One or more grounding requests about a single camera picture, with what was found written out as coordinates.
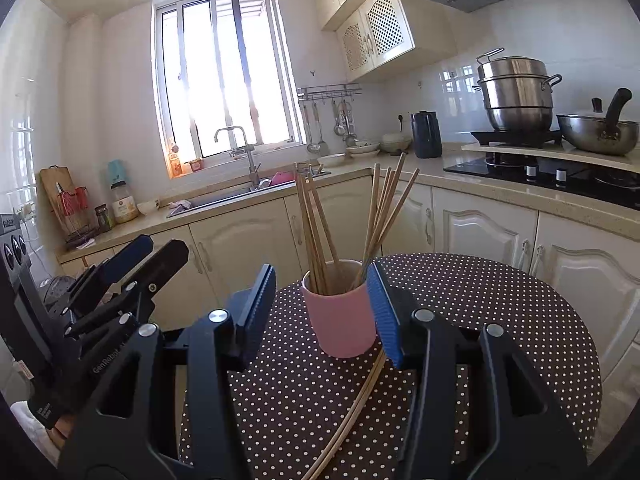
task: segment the cup rim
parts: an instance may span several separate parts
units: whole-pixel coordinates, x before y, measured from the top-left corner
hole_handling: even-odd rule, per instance
[[[358,264],[359,266],[362,266],[362,262],[359,262],[358,260],[349,260],[347,258],[340,258],[340,259],[338,259],[338,261],[340,263],[349,262],[349,263],[354,263],[354,264]],[[333,262],[334,262],[333,260],[327,261],[328,264],[332,264]],[[311,271],[308,270],[305,273],[305,275],[302,277],[302,282],[300,283],[300,288],[303,288],[305,290],[305,294],[309,294],[309,295],[311,295],[313,297],[316,297],[316,298],[344,298],[344,297],[347,297],[348,295],[353,294],[354,292],[360,290],[363,286],[367,285],[367,283],[363,283],[362,285],[354,288],[353,290],[350,290],[349,292],[344,292],[342,294],[334,294],[333,296],[324,296],[322,294],[316,294],[314,292],[311,292],[308,288],[306,288],[305,280],[308,278],[310,273],[311,273]]]

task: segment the faucet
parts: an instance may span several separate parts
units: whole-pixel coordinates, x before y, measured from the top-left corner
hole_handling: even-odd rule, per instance
[[[244,146],[241,146],[240,148],[236,148],[234,150],[229,150],[229,153],[231,155],[235,155],[236,153],[246,153],[246,158],[249,161],[249,176],[251,177],[251,183],[253,184],[253,187],[257,189],[260,186],[260,175],[258,174],[258,168],[260,168],[260,164],[256,166],[254,163],[254,157],[251,152],[255,149],[255,146],[249,144],[249,141],[246,138],[246,133],[244,132],[244,128],[242,126],[227,126],[225,128],[219,128],[218,130],[216,130],[216,133],[213,136],[213,141],[218,142],[218,134],[220,132],[227,132],[230,141],[231,132],[236,129],[242,132],[242,137],[244,138]]]

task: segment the sink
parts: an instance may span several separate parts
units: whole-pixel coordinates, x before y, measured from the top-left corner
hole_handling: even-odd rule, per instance
[[[330,171],[323,171],[322,173],[316,174],[315,176],[324,176],[331,174]],[[221,189],[220,191],[214,191],[213,193],[207,193],[204,195],[200,195],[194,198],[190,198],[189,202],[191,202],[191,207],[186,208],[183,205],[179,205],[177,208],[173,209],[166,217],[173,218],[174,216],[180,216],[181,214],[187,213],[189,211],[195,211],[197,209],[203,209],[205,207],[212,206],[214,204],[219,204],[222,202],[226,202],[227,200],[231,200],[233,198],[237,198],[239,196],[251,195],[253,193],[258,193],[260,191],[267,191],[270,189],[275,189],[277,187],[283,186],[293,186],[293,182],[283,182],[282,184],[277,184],[276,186],[269,186],[263,189],[254,189],[251,185],[247,184],[245,186],[235,186],[231,189]]]

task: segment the pink cup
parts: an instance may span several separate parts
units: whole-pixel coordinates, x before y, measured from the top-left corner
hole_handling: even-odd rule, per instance
[[[340,260],[343,276],[337,276],[333,262],[327,262],[330,283],[349,285],[362,264]],[[355,290],[336,296],[320,296],[308,289],[309,273],[302,280],[302,295],[311,327],[322,351],[331,357],[347,359],[363,354],[376,340],[376,323],[369,303],[366,283]]]

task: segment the white label sticker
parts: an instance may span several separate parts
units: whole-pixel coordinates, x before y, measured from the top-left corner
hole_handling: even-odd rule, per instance
[[[18,367],[18,371],[19,371],[22,375],[24,375],[24,376],[27,378],[27,380],[31,381],[31,380],[33,379],[33,374],[31,373],[31,370],[29,370],[29,368],[27,367],[27,365],[26,365],[26,364],[24,364],[24,361],[23,361],[23,360],[16,361],[16,363],[15,363],[15,364],[16,364],[16,365],[17,365],[17,367]]]

